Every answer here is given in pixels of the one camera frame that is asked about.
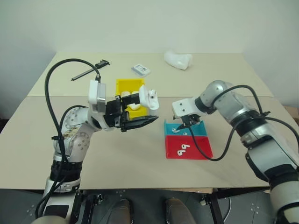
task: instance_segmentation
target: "black tool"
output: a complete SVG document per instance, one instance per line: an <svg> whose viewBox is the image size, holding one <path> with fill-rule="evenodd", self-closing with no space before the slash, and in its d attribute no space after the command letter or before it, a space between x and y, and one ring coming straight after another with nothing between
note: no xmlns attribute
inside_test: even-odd
<svg viewBox="0 0 299 224"><path fill-rule="evenodd" d="M104 66L106 66L106 65L108 65L108 64L110 65L110 63L109 63L108 61L106 61L106 60L103 59L103 60L101 60L99 63L95 64L94 66L95 66L97 69L100 69L100 68L103 68ZM75 81L75 80L77 80L78 78L81 78L81 77L87 75L88 73L91 73L92 71L94 71L94 69L87 70L87 71L81 73L80 75L77 75L77 76L75 76L74 78L72 78L71 81Z"/></svg>

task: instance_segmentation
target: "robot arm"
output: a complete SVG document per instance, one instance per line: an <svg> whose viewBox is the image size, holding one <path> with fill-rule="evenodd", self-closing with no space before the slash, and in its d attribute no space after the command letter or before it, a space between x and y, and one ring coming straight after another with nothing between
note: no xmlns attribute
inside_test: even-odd
<svg viewBox="0 0 299 224"><path fill-rule="evenodd" d="M181 118L178 128L190 127L199 117L216 110L241 137L248 149L246 161L256 176L269 182L271 202L277 223L299 221L299 157L274 126L263 119L245 97L234 91L215 99L232 84L214 81L198 98L186 98L172 103L174 119Z"/></svg>
<svg viewBox="0 0 299 224"><path fill-rule="evenodd" d="M145 126L158 118L158 116L150 115L130 120L129 113L125 111L127 105L131 103L140 103L148 107L150 114L157 111L159 108L157 94L154 90L147 91L145 86L140 88L139 94L123 98L116 96L115 100L106 104L106 85L97 80L91 80L88 102L89 108L72 108L62 122L61 130L67 163L62 163L59 143L57 140L54 141L53 164L43 196L48 194L57 178L57 186L60 186L42 208L42 216L60 216L67 223L75 223L78 220L82 197L78 190L81 181L80 173L94 132L102 129L111 131L115 127L125 132Z"/></svg>

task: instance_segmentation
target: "yellow tray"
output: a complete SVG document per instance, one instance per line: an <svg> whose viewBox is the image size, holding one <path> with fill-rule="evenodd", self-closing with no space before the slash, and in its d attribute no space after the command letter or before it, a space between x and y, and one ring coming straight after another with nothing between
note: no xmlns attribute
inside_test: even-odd
<svg viewBox="0 0 299 224"><path fill-rule="evenodd" d="M135 79L117 79L116 80L116 96L121 95L124 91L139 91L139 88L144 85L143 78ZM126 109L129 112L130 119L140 116L147 115L147 110L145 107L141 106L138 110L133 111L130 107Z"/></svg>

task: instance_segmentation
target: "white object in yellow tray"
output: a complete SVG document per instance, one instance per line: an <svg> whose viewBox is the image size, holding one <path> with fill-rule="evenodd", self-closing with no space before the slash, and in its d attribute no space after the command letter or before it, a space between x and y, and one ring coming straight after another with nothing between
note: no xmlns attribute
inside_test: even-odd
<svg viewBox="0 0 299 224"><path fill-rule="evenodd" d="M129 91L121 92L121 97L126 97L131 95ZM140 104L129 104L128 105L133 111L136 111L140 108Z"/></svg>

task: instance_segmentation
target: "table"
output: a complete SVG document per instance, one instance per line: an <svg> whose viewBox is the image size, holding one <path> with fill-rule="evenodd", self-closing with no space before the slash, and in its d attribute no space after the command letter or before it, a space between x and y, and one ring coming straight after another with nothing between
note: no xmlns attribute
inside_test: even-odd
<svg viewBox="0 0 299 224"><path fill-rule="evenodd" d="M100 54L75 54L75 53L59 53L52 60L54 62L69 57L80 57L87 59L93 63L97 60L106 59L108 54L104 54L103 57ZM152 68L155 64L147 65L151 61L151 58L155 54L144 55L147 58L146 63L143 62L142 57L136 54L136 63L143 63L144 66ZM241 62L240 55L228 54L230 64L233 65L233 61ZM116 54L116 58L122 58L119 54ZM196 55L197 59L206 60L212 63L214 60L215 67L220 67L225 58L225 54L212 55L208 54L205 58L204 55ZM194 85L194 78L196 71L178 71L170 66L161 67L167 71L170 69L173 71L174 76L179 79L181 75L188 75L191 77L191 85ZM260 97L261 104L265 111L272 111L273 117L278 117L287 123L291 124L298 131L298 126L293 121L291 116L287 113L284 107L272 97L270 91L266 88L262 81L254 74L253 70L248 67L247 64L238 65L240 70L239 82L235 84L245 83L241 82L243 74L251 76L251 78L243 77L244 80L249 82L253 88L257 90ZM105 67L102 72L102 81L108 83L107 92L108 95L114 95L114 91L109 90L111 85L115 86L115 78L134 78L134 74L130 74L128 71L124 72L124 76L121 76L117 69L115 77L109 77L114 72L108 72L108 68ZM82 189L127 189L127 188L229 188L229 187L259 187L266 186L267 183L257 179L253 171L249 168L245 161L244 155L246 148L239 141L237 134L234 135L230 150L227 156L219 161L197 161L197 160L168 160L165 157L164 147L164 120L167 122L172 121L171 103L180 98L175 94L182 94L184 97L191 94L199 95L208 82L214 79L232 80L230 75L233 72L228 70L234 70L231 67L227 67L227 70L223 72L224 75L217 74L211 75L204 79L198 78L199 88L193 90L192 88L186 88L182 91L180 85L176 84L177 81L171 82L171 85L165 84L164 88L161 88L160 83L155 82L154 70L150 74L145 82L149 88L155 88L157 91L160 102L159 116L160 118L154 123L145 126L141 129L130 130L126 133L121 133L116 129L113 132L100 131L93 135L90 147L88 149L86 158L83 162L83 170L81 173ZM71 77L77 75L78 72L74 71L71 74L67 73L67 79L61 78L61 83L65 83L65 88L55 76L50 82L50 94L53 108L57 117L60 118L62 113L71 105L87 105L87 94L85 90L88 88L89 79L93 76L90 74L78 83L82 84L82 88L75 91L71 88L71 85L78 85L76 82L70 82ZM57 73L66 73L63 69L57 70ZM53 146L51 136L56 135L54 125L50 118L48 108L45 103L45 98L42 91L42 79L45 72L36 83L28 97L26 97L13 117L0 134L0 143L2 147L1 157L2 162L0 164L1 182L0 188L9 189L44 189L45 180L50 174L50 166L53 158ZM248 97L248 100L254 105L254 99ZM203 117L205 121L208 136L213 148L214 156L219 156L226 144L226 140L231 127L220 116L218 112L213 115ZM292 136L292 133L287 128L280 124L274 124L282 134L294 145L294 149L297 150L296 140Z"/></svg>

